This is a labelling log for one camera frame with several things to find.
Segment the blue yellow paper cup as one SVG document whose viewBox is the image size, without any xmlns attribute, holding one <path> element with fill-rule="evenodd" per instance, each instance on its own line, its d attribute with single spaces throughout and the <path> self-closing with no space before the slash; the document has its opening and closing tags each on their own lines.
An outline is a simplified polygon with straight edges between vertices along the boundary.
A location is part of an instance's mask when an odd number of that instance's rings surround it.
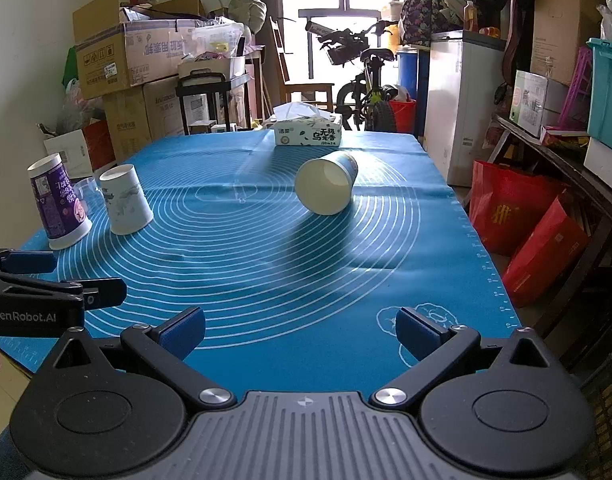
<svg viewBox="0 0 612 480">
<path fill-rule="evenodd" d="M 357 175 L 358 163 L 353 155 L 335 151 L 309 159 L 299 167 L 295 193 L 313 214 L 334 216 L 349 205 Z"/>
</svg>

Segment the white patterned paper cup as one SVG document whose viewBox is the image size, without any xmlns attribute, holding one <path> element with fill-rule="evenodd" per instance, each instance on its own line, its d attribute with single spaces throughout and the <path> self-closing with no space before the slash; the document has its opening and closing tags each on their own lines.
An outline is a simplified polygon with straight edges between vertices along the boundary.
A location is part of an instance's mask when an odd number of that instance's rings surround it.
<svg viewBox="0 0 612 480">
<path fill-rule="evenodd" d="M 154 218 L 134 165 L 123 164 L 100 175 L 100 189 L 115 235 L 134 234 Z"/>
</svg>

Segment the clear plastic cup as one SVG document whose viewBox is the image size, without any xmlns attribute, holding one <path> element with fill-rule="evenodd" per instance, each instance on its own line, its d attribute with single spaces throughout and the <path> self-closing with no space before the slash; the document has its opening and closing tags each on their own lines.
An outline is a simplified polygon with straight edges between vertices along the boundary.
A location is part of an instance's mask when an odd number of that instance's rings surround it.
<svg viewBox="0 0 612 480">
<path fill-rule="evenodd" d="M 105 207 L 103 194 L 93 177 L 77 181 L 73 184 L 73 188 L 88 217 Z"/>
</svg>

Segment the white red paper bag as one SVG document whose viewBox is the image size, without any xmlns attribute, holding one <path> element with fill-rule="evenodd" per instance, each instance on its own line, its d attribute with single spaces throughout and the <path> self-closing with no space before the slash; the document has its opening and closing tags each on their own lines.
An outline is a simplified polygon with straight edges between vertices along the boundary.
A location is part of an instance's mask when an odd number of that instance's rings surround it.
<svg viewBox="0 0 612 480">
<path fill-rule="evenodd" d="M 44 136 L 44 148 L 47 154 L 59 153 L 68 177 L 83 179 L 112 162 L 115 153 L 105 120 L 91 122 L 84 128 L 56 136 Z"/>
</svg>

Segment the red gift bag rear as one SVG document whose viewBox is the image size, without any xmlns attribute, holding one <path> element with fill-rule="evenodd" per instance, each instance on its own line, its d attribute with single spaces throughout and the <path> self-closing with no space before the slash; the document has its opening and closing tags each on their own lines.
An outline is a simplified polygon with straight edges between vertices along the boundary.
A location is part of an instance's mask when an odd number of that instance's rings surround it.
<svg viewBox="0 0 612 480">
<path fill-rule="evenodd" d="M 565 188 L 559 180 L 476 160 L 470 223 L 488 252 L 511 256 Z"/>
</svg>

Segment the red gift bag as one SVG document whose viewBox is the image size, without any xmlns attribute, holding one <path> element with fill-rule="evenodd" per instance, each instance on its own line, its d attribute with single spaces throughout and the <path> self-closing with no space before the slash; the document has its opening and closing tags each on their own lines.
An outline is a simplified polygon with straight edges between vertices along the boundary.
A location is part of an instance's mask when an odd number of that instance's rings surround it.
<svg viewBox="0 0 612 480">
<path fill-rule="evenodd" d="M 511 256 L 565 188 L 559 180 L 476 160 L 470 223 L 488 252 Z"/>
<path fill-rule="evenodd" d="M 518 248 L 502 275 L 516 309 L 533 304 L 586 248 L 588 230 L 579 200 L 566 190 Z"/>
</svg>

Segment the blue silicone baking mat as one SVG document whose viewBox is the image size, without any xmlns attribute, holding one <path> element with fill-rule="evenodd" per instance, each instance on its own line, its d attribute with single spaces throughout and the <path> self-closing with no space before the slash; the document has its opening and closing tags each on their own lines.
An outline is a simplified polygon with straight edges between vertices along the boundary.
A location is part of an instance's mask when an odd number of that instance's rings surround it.
<svg viewBox="0 0 612 480">
<path fill-rule="evenodd" d="M 87 314 L 96 337 L 202 309 L 187 364 L 236 394 L 372 393 L 414 364 L 395 334 L 404 307 L 510 335 L 519 320 L 501 278 L 420 143 L 349 132 L 342 148 L 358 164 L 353 199 L 320 217 L 294 180 L 322 148 L 279 148 L 267 131 L 157 141 L 132 159 L 153 221 L 118 236 L 97 208 L 52 278 L 126 283 L 122 304 Z"/>
</svg>

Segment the red gift bag front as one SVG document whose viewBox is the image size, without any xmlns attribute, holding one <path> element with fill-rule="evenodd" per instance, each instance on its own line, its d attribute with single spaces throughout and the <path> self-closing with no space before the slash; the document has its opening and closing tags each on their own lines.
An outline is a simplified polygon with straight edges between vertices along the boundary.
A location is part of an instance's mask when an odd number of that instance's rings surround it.
<svg viewBox="0 0 612 480">
<path fill-rule="evenodd" d="M 566 190 L 518 248 L 502 275 L 516 309 L 533 304 L 586 248 L 588 230 L 579 200 Z"/>
</svg>

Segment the lower stacked cardboard box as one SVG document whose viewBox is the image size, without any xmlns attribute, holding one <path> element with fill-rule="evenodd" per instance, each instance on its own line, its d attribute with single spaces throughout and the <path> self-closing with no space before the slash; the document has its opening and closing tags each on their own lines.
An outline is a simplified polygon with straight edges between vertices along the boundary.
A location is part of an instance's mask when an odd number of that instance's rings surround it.
<svg viewBox="0 0 612 480">
<path fill-rule="evenodd" d="M 166 136 L 184 134 L 177 86 L 172 76 L 103 96 L 116 162 Z"/>
</svg>

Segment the large top cardboard box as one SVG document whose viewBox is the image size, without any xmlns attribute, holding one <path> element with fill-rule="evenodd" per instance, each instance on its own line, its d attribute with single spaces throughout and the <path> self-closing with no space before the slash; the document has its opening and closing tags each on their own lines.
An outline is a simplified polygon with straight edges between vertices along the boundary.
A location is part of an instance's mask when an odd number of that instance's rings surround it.
<svg viewBox="0 0 612 480">
<path fill-rule="evenodd" d="M 178 73 L 195 30 L 225 25 L 202 15 L 199 0 L 122 6 L 92 0 L 73 13 L 79 88 L 89 100 Z"/>
</svg>

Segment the red bucket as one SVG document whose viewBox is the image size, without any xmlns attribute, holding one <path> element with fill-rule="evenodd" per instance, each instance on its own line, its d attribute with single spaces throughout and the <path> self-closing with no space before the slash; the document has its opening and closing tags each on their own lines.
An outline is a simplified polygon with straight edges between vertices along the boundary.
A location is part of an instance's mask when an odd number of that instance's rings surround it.
<svg viewBox="0 0 612 480">
<path fill-rule="evenodd" d="M 388 102 L 395 118 L 396 131 L 398 133 L 413 133 L 415 115 L 417 114 L 417 101 L 395 101 Z"/>
</svg>

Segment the white green tissue box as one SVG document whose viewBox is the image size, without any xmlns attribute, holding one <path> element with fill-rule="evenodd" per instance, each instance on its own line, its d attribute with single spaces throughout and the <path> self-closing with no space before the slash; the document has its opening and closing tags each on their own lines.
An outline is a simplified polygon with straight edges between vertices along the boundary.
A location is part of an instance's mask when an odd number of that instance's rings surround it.
<svg viewBox="0 0 612 480">
<path fill-rule="evenodd" d="M 263 128 L 274 132 L 276 146 L 340 146 L 342 116 L 303 102 L 274 107 Z"/>
</svg>

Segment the floral fabric bag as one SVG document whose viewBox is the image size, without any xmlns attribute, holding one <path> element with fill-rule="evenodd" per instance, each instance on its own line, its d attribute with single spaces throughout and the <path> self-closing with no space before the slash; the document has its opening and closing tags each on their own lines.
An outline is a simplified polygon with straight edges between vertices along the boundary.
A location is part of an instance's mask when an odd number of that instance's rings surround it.
<svg viewBox="0 0 612 480">
<path fill-rule="evenodd" d="M 398 28 L 402 46 L 428 48 L 434 34 L 458 25 L 449 20 L 443 0 L 403 0 Z"/>
</svg>

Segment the orange drink bottle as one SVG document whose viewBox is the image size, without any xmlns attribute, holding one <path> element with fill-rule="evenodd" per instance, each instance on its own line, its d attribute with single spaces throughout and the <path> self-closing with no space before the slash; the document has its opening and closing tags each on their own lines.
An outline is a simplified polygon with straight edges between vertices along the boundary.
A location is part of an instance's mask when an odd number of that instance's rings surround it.
<svg viewBox="0 0 612 480">
<path fill-rule="evenodd" d="M 463 29 L 468 32 L 479 32 L 478 11 L 472 0 L 468 0 L 463 9 Z"/>
</svg>

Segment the tall brown cardboard box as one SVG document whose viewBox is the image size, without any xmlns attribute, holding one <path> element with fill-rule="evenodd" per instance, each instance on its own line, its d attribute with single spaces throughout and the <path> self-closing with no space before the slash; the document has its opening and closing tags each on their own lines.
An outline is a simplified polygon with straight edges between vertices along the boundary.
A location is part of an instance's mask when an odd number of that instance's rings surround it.
<svg viewBox="0 0 612 480">
<path fill-rule="evenodd" d="M 600 36 L 605 0 L 534 0 L 530 72 L 569 86 L 579 49 Z"/>
</svg>

